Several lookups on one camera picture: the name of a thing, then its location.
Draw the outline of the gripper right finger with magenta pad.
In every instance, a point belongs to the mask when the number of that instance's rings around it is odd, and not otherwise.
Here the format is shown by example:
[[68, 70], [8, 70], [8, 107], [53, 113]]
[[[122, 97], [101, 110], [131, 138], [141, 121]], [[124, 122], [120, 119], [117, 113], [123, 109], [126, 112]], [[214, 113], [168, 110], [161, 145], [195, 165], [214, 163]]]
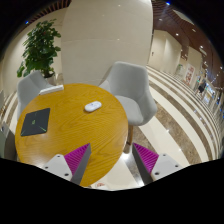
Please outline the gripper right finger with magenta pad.
[[137, 143], [132, 144], [132, 154], [144, 184], [152, 183], [182, 169], [168, 154], [157, 154]]

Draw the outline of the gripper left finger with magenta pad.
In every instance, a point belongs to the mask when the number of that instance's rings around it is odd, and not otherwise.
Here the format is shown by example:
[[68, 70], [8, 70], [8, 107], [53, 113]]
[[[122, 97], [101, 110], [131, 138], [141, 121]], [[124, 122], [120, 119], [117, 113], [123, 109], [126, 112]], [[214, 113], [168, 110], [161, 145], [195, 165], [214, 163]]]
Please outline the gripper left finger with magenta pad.
[[79, 185], [86, 170], [90, 155], [91, 145], [86, 144], [66, 155], [56, 154], [43, 166], [43, 169]]

